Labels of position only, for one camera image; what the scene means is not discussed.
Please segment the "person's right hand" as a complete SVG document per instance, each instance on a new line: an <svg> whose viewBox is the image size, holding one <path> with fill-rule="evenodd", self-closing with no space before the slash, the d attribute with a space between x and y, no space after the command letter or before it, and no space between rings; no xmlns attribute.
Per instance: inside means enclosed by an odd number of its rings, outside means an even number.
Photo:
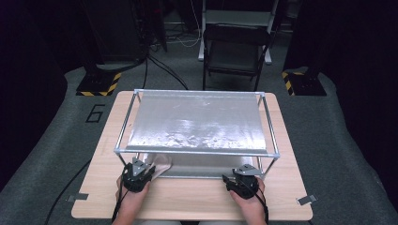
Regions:
<svg viewBox="0 0 398 225"><path fill-rule="evenodd" d="M242 199L234 191L230 190L230 196L239 206L242 216L246 219L248 218L264 218L266 220L266 213L264 210L264 203L266 199L264 197L265 185L263 181L257 177L259 183L259 189L256 194L250 199Z"/></svg>

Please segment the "black yellow-striped stand base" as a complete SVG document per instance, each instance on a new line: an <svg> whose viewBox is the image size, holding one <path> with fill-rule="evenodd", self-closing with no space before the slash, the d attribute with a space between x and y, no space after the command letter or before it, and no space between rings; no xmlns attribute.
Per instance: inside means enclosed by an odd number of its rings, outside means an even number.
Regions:
<svg viewBox="0 0 398 225"><path fill-rule="evenodd" d="M320 96L327 93L318 79L316 69L307 68L305 71L284 71L283 81L290 96Z"/></svg>
<svg viewBox="0 0 398 225"><path fill-rule="evenodd" d="M119 69L92 67L85 69L85 75L76 88L77 96L110 96L121 77Z"/></svg>

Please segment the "two-tier silver metal shelf rack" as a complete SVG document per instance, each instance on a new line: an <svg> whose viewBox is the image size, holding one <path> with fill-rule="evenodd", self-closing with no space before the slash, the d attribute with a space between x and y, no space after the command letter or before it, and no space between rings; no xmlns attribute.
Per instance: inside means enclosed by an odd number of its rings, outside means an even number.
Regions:
<svg viewBox="0 0 398 225"><path fill-rule="evenodd" d="M281 156L261 92L137 89L115 145L127 163L172 158L170 178L231 176L244 164L266 175Z"/></svg>

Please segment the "dark cabinet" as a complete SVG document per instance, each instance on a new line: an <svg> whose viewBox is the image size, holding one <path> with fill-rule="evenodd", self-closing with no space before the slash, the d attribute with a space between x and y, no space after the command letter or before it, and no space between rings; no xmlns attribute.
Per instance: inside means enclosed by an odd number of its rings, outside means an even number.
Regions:
<svg viewBox="0 0 398 225"><path fill-rule="evenodd" d="M104 62L145 59L131 0L83 0L83 6Z"/></svg>

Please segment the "person's light trousers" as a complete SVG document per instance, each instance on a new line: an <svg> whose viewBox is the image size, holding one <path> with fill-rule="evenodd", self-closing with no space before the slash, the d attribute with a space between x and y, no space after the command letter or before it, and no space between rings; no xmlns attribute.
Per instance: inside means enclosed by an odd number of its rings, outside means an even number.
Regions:
<svg viewBox="0 0 398 225"><path fill-rule="evenodd" d="M177 221L177 220L135 220L131 225L248 225L246 221Z"/></svg>

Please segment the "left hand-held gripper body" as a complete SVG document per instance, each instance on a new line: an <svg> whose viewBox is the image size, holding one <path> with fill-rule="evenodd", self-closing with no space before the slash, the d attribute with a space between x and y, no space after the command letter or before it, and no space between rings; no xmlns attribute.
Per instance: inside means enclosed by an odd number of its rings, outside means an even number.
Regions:
<svg viewBox="0 0 398 225"><path fill-rule="evenodd" d="M134 157L132 162L128 163L122 172L122 184L131 192L140 192L145 187L145 170L149 165L139 158Z"/></svg>

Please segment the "person's left hand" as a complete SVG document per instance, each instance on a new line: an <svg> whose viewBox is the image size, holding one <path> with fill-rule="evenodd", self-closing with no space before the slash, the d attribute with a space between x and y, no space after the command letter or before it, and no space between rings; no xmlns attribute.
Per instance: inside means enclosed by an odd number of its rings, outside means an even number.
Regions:
<svg viewBox="0 0 398 225"><path fill-rule="evenodd" d="M116 201L120 203L117 218L130 218L135 219L139 214L142 204L149 192L150 183L147 182L145 187L140 192L131 192L121 184L121 179L117 181L118 191L115 194Z"/></svg>

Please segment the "grey tape strip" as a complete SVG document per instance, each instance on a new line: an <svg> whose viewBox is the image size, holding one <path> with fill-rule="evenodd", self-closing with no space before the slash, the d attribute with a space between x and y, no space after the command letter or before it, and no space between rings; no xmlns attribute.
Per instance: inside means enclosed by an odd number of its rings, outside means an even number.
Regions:
<svg viewBox="0 0 398 225"><path fill-rule="evenodd" d="M74 195L69 195L66 199L67 202L74 203L77 200L87 200L88 194L86 193L76 193Z"/></svg>
<svg viewBox="0 0 398 225"><path fill-rule="evenodd" d="M297 199L297 203L299 205L312 204L316 201L317 201L317 197L313 194Z"/></svg>

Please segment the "black folding chair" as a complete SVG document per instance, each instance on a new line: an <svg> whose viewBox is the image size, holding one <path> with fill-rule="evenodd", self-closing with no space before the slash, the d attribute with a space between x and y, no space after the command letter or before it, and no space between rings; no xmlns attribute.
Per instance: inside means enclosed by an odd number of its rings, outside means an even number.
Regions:
<svg viewBox="0 0 398 225"><path fill-rule="evenodd" d="M212 73L247 76L258 88L266 51L271 42L270 33L263 27L215 23L203 34L203 89L207 76Z"/></svg>

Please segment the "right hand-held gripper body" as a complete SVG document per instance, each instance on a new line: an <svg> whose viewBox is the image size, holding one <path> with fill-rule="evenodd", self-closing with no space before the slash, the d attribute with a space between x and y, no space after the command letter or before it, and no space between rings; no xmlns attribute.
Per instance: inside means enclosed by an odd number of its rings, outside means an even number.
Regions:
<svg viewBox="0 0 398 225"><path fill-rule="evenodd" d="M256 176L261 172L250 164L244 164L236 169L240 169L242 176L230 178L235 187L232 189L242 199L252 198L259 189L259 183Z"/></svg>

